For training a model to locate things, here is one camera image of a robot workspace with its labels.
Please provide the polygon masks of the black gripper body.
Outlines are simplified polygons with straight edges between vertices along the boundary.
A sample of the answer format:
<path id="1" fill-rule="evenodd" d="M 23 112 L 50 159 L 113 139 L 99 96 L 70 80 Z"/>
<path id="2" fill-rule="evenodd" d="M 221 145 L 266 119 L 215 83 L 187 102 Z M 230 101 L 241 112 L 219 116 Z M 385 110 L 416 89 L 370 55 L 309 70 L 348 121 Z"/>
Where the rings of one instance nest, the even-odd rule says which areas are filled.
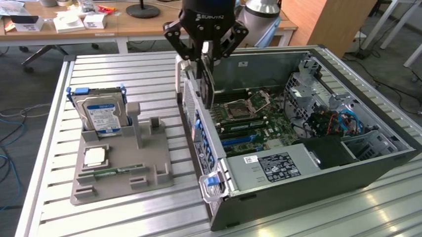
<path id="1" fill-rule="evenodd" d="M 185 0 L 179 23 L 193 44 L 237 44 L 234 0 Z"/>

